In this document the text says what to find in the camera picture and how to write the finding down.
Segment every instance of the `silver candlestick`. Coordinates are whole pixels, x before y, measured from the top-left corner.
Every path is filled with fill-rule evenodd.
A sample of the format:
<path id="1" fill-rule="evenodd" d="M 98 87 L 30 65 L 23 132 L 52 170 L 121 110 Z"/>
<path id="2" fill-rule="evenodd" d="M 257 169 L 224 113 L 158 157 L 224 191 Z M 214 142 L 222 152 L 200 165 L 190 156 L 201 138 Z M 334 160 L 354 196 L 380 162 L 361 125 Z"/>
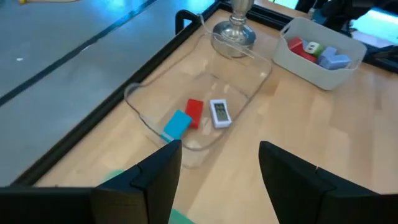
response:
<path id="1" fill-rule="evenodd" d="M 214 26 L 211 44 L 220 54 L 227 57 L 243 57 L 246 54 L 236 50 L 223 41 L 237 43 L 235 47 L 253 48 L 256 34 L 246 25 L 246 13 L 253 6 L 254 0 L 231 0 L 233 13 L 229 21 L 223 21 Z"/>

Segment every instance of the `digital thermometer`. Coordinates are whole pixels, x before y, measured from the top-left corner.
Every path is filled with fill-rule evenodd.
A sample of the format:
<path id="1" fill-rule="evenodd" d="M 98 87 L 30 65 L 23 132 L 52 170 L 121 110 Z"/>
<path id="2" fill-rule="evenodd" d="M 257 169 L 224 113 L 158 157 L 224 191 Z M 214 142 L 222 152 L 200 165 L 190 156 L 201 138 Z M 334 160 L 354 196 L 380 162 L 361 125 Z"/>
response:
<path id="1" fill-rule="evenodd" d="M 215 128 L 227 128 L 231 125 L 226 100 L 210 100 L 210 110 Z"/>

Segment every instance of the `clear glass tray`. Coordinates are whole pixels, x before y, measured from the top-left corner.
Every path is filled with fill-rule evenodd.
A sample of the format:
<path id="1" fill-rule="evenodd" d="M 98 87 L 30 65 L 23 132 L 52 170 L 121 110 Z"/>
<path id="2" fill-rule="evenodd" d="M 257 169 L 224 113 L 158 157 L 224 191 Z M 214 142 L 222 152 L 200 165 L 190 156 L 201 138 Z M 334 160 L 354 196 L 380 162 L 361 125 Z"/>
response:
<path id="1" fill-rule="evenodd" d="M 211 46 L 213 36 L 226 47 L 240 50 L 247 56 L 222 56 Z M 203 101 L 199 129 L 187 129 L 182 136 L 183 165 L 194 168 L 200 166 L 215 144 L 233 129 L 239 115 L 269 76 L 272 64 L 257 53 L 211 32 L 202 34 L 196 44 L 184 47 L 191 49 L 155 78 L 129 85 L 124 98 L 149 130 L 150 140 L 158 146 L 166 144 L 161 135 L 172 139 L 163 130 L 174 113 L 184 112 L 190 98 Z M 215 129 L 209 105 L 213 99 L 226 99 L 232 119 L 228 128 Z"/>

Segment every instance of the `teal object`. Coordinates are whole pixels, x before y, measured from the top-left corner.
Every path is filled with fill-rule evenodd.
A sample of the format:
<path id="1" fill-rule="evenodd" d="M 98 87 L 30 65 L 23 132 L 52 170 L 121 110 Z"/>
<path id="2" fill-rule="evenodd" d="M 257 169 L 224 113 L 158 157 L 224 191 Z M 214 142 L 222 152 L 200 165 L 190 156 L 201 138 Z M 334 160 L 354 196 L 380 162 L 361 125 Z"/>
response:
<path id="1" fill-rule="evenodd" d="M 181 214 L 176 209 L 172 209 L 172 212 L 170 214 L 169 224 L 195 224 L 195 223 L 191 221 L 189 218 L 187 218 L 185 215 Z"/>
<path id="2" fill-rule="evenodd" d="M 116 169 L 114 171 L 111 171 L 110 173 L 107 174 L 107 176 L 105 177 L 105 181 L 108 181 L 110 179 L 112 179 L 113 177 L 116 177 L 117 175 L 123 173 L 124 170 L 122 169 Z"/>
<path id="3" fill-rule="evenodd" d="M 177 110 L 164 128 L 164 133 L 168 134 L 172 139 L 169 139 L 163 134 L 160 137 L 167 142 L 170 142 L 174 139 L 180 139 L 191 122 L 192 118 L 190 116 L 186 115 L 180 110 Z"/>

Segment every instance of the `black metal frame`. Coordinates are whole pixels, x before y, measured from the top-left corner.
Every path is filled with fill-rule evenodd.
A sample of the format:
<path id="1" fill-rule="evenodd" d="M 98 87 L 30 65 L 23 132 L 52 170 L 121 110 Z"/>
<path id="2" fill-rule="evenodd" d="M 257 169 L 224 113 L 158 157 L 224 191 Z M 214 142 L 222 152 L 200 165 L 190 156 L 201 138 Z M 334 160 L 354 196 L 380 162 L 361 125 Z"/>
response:
<path id="1" fill-rule="evenodd" d="M 202 15 L 206 21 L 217 10 L 232 12 L 230 3 L 223 1 L 214 2 Z M 293 18 L 254 5 L 247 13 L 249 20 L 258 22 L 273 29 L 281 30 Z M 184 28 L 183 20 L 191 21 Z M 189 11 L 179 11 L 175 17 L 176 36 L 145 63 L 135 74 L 126 80 L 116 91 L 105 99 L 94 111 L 92 111 L 82 122 L 73 128 L 63 139 L 44 154 L 38 161 L 19 176 L 12 185 L 34 185 L 45 173 L 47 173 L 66 153 L 68 153 L 86 134 L 88 134 L 113 108 L 123 100 L 124 89 L 130 83 L 142 82 L 148 77 L 170 54 L 174 52 L 184 41 L 186 41 L 199 27 L 201 22 L 198 16 Z"/>

